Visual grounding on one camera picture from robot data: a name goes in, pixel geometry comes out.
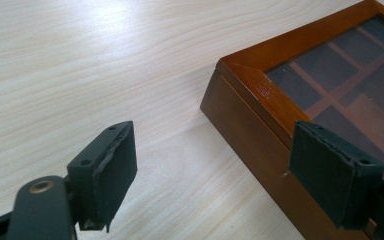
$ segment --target wooden table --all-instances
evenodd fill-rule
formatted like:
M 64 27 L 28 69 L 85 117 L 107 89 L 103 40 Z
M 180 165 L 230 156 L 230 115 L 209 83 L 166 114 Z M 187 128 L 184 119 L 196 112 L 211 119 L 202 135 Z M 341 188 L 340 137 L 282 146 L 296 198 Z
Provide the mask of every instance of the wooden table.
M 0 1 L 0 215 L 133 120 L 138 175 L 80 239 L 302 239 L 199 105 L 220 57 L 356 2 Z

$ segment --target light wood surface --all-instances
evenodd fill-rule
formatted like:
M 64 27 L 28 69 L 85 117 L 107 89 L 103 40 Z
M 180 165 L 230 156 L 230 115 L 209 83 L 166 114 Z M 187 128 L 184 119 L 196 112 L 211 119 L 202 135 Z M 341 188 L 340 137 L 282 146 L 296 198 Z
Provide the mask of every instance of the light wood surface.
M 0 215 L 133 120 L 138 175 L 80 239 L 302 239 L 199 105 L 219 58 L 356 2 L 0 1 Z

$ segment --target glass panel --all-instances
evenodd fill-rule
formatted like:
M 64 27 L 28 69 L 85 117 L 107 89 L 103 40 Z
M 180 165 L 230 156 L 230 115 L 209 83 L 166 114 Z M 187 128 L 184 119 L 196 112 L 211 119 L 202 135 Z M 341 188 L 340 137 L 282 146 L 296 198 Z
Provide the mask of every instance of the glass panel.
M 384 162 L 384 22 L 380 18 L 265 74 L 314 122 Z

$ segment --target wooden frame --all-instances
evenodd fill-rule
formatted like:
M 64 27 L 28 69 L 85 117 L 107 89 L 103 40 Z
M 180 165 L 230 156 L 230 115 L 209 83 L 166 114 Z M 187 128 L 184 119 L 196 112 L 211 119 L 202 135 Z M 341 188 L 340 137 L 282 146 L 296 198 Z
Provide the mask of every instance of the wooden frame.
M 384 20 L 384 6 L 366 0 L 221 58 L 201 105 L 306 239 L 367 239 L 371 228 L 337 230 L 288 171 L 294 123 L 311 120 L 264 73 L 373 17 Z

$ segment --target wooden box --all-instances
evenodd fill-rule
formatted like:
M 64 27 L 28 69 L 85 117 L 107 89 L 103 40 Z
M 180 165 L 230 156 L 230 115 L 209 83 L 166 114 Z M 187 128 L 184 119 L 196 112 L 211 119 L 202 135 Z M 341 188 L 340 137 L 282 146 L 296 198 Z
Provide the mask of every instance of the wooden box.
M 384 6 L 363 1 L 220 59 L 202 111 L 306 239 L 337 230 L 288 170 L 296 120 L 314 121 L 384 162 Z

